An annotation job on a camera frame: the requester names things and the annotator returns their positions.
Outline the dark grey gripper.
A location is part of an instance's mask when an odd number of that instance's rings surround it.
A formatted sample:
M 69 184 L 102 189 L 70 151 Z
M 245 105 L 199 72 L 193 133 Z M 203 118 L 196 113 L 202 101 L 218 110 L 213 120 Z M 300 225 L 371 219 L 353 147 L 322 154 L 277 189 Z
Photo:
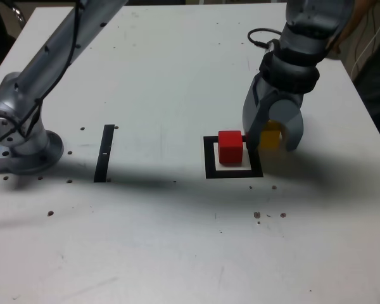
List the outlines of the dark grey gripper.
M 274 95 L 282 100 L 274 103 Z M 256 74 L 243 105 L 242 122 L 248 151 L 255 152 L 260 144 L 260 133 L 269 120 L 281 125 L 286 151 L 294 151 L 303 136 L 302 104 L 302 94 L 282 91 Z

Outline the person's hand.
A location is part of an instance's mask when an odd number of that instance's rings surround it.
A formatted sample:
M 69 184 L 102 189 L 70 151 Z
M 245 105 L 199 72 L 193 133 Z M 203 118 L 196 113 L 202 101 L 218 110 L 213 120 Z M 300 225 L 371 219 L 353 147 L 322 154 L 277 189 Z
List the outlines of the person's hand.
M 340 34 L 335 38 L 332 43 L 329 45 L 329 52 L 327 53 L 326 58 L 331 60 L 338 60 L 341 54 L 340 44 L 343 42 L 343 34 Z

